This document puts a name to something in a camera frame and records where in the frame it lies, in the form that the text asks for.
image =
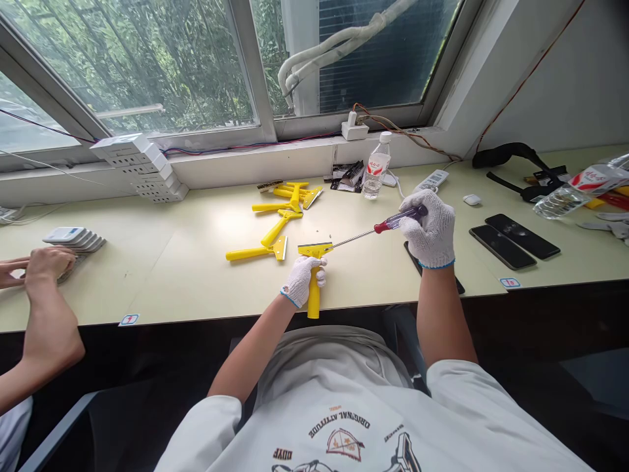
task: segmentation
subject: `glass pane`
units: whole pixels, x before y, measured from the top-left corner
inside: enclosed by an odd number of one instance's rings
[[[223,1],[0,0],[115,133],[253,124]]]
[[[59,131],[65,131],[33,100],[0,72],[0,109]],[[79,146],[69,136],[0,113],[0,149],[9,152]]]
[[[282,63],[333,34],[370,24],[394,0],[251,0],[267,88],[276,115],[291,114],[277,74]],[[416,104],[423,99],[462,0],[415,0],[366,43],[301,78],[297,116]],[[296,72],[306,62],[292,68]]]

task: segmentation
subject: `air conditioner pipe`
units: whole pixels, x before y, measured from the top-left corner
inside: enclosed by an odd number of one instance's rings
[[[320,68],[337,62],[352,51],[358,49],[373,36],[385,29],[387,25],[391,24],[393,20],[407,11],[409,7],[416,2],[417,0],[396,0],[393,5],[382,13],[374,14],[367,26],[353,26],[351,28],[342,29],[327,38],[323,43],[298,52],[284,61],[282,67],[280,67],[277,79],[288,107],[290,109],[293,108],[293,100],[290,96],[291,92],[304,78]],[[330,50],[333,46],[342,41],[346,42]],[[309,62],[286,78],[286,75],[294,66],[304,61]]]

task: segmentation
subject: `power adapter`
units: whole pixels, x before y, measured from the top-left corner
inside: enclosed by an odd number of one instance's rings
[[[11,224],[24,213],[24,208],[13,210],[11,208],[4,208],[0,206],[0,224]]]

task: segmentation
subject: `window frame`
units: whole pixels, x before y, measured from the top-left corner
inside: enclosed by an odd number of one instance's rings
[[[347,119],[347,112],[305,117],[274,117],[250,2],[249,0],[223,2],[254,112],[254,121],[257,124],[232,129],[160,134],[151,139],[158,142],[163,149],[205,150],[257,142],[272,143],[301,139],[340,131],[341,123]],[[463,0],[421,103],[373,110],[386,115],[400,127],[430,125],[434,120],[432,114],[435,105],[442,97],[444,85],[483,2],[484,0]],[[112,135],[63,79],[47,66],[39,53],[2,13],[0,13],[0,64],[2,64],[0,70],[70,134],[86,139],[92,136],[102,139]],[[368,125],[372,130],[381,128],[374,122]],[[80,146],[25,151],[20,154],[46,163],[75,165],[99,162],[88,150],[91,146],[89,143],[82,141],[78,143]],[[23,161],[13,157],[8,159],[6,155],[0,164],[0,172],[23,169]]]

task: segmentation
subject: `number sticker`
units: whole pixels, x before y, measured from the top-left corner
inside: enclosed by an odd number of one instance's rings
[[[118,324],[118,326],[131,326],[136,324],[136,322],[138,321],[138,319],[140,318],[139,314],[135,314],[135,315],[127,315],[123,318],[123,320],[120,322],[120,324]]]
[[[518,288],[521,287],[520,282],[517,279],[509,277],[508,279],[500,279],[500,283],[507,288]]]

